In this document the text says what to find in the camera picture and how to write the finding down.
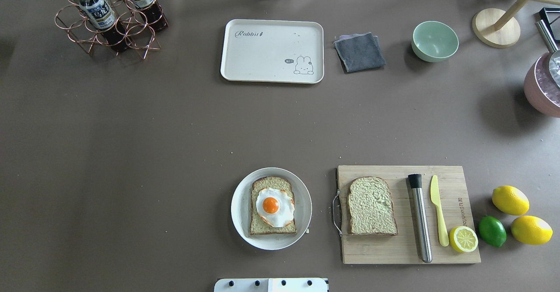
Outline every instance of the bread slice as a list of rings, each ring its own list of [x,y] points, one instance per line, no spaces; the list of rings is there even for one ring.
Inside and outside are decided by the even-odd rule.
[[[360,177],[350,184],[351,234],[384,234],[395,236],[395,214],[386,181],[379,177]]]
[[[263,177],[252,183],[251,188],[251,225],[249,234],[254,235],[268,235],[268,234],[295,234],[296,233],[296,220],[294,219],[287,226],[281,228],[274,228],[266,224],[260,215],[256,212],[256,197],[258,197],[262,188],[273,188],[275,190],[284,190],[288,196],[294,199],[292,192],[292,185],[284,178],[276,176]]]

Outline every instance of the plate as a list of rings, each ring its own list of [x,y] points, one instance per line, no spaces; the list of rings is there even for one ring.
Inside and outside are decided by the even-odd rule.
[[[322,26],[232,19],[226,25],[220,73],[230,81],[318,83],[324,75]]]
[[[259,178],[277,176],[287,179],[292,184],[296,210],[296,234],[270,234],[250,236],[251,223],[251,188]],[[312,198],[304,182],[296,175],[281,168],[262,168],[248,174],[239,184],[231,200],[231,219],[239,235],[249,244],[262,250],[281,250],[297,242],[309,227],[312,218]]]

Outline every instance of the rectangular tray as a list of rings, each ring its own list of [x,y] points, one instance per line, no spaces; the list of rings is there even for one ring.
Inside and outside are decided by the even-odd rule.
[[[226,25],[220,72],[230,81],[318,83],[324,75],[322,26],[232,19]]]
[[[474,230],[469,194],[461,166],[338,166],[338,189],[342,212],[342,262],[344,264],[424,264],[418,257],[410,192],[406,184],[409,174],[422,174],[422,192],[432,248],[432,264],[477,264],[478,248],[459,253],[451,246],[441,246],[438,240],[436,207],[430,201],[430,181],[438,176],[440,198],[448,232],[466,225]],[[350,235],[348,192],[352,181],[362,176],[377,176],[388,183],[395,212],[397,236]]]

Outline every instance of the citrus fruit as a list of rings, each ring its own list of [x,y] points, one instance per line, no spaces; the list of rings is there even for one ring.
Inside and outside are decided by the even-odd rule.
[[[478,237],[468,226],[456,226],[449,233],[449,243],[460,253],[469,253],[478,247]]]
[[[506,229],[504,225],[497,218],[490,215],[480,219],[480,222],[478,222],[478,233],[482,240],[495,247],[502,247],[506,242]]]
[[[492,192],[492,202],[501,212],[511,215],[524,215],[529,210],[529,199],[518,188],[499,186]]]
[[[511,233],[524,244],[540,245],[550,240],[552,228],[542,218],[524,215],[511,223]]]

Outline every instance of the green bowl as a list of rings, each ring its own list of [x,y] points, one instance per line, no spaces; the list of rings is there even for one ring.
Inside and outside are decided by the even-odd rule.
[[[456,53],[459,39],[451,27],[439,21],[424,21],[412,33],[412,50],[422,60],[440,62]]]

